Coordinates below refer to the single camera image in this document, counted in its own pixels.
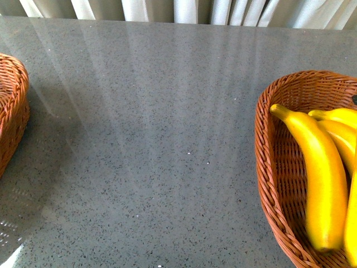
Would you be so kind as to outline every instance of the curtain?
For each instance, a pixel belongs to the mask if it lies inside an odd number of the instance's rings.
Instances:
[[[357,0],[1,0],[0,15],[357,29]]]

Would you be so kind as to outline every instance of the table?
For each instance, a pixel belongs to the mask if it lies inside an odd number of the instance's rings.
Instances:
[[[0,180],[10,267],[293,267],[260,206],[254,112],[355,31],[0,17],[31,117]]]

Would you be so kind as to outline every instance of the woven basket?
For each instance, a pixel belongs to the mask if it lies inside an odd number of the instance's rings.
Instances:
[[[316,252],[304,227],[305,162],[295,139],[269,113],[274,103],[300,112],[357,106],[357,78],[331,71],[301,71],[283,76],[259,97],[255,112],[255,156],[263,210],[277,242],[296,267],[350,267],[343,250]]]
[[[30,108],[28,74],[14,57],[0,53],[0,177],[25,130]]]

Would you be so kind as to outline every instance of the basket rim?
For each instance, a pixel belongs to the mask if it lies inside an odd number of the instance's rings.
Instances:
[[[254,151],[256,158],[256,171],[258,179],[258,191],[262,209],[266,219],[273,231],[273,234],[283,252],[290,258],[296,267],[320,267],[316,260],[304,249],[299,240],[297,240],[292,229],[289,227],[288,222],[284,216],[283,209],[279,203],[278,193],[273,181],[265,180],[263,173],[272,174],[271,156],[269,153],[269,143],[267,132],[262,130],[267,128],[267,120],[263,118],[265,114],[260,111],[268,111],[271,106],[272,96],[279,90],[279,88],[287,83],[291,83],[297,79],[304,77],[326,77],[331,75],[334,78],[339,77],[341,80],[354,82],[357,84],[357,78],[344,74],[339,74],[330,70],[302,70],[295,73],[284,75],[265,88],[259,96],[255,108],[255,126],[254,126]],[[300,253],[302,258],[298,257],[296,252]]]
[[[26,94],[28,92],[29,79],[24,64],[16,57],[0,52],[0,61],[5,61],[6,64],[11,67],[11,74],[15,79],[15,82],[12,83],[13,92],[6,105],[0,110],[0,124],[2,127],[6,127],[13,117],[13,113],[15,112],[14,107],[20,105],[20,103],[24,102],[27,98]]]

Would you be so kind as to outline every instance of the bunch of bananas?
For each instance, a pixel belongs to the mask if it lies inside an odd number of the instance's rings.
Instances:
[[[306,231],[312,246],[320,252],[344,247],[357,267],[357,111],[307,114],[274,104],[270,113],[285,123],[305,159]],[[344,164],[352,177],[349,195]]]

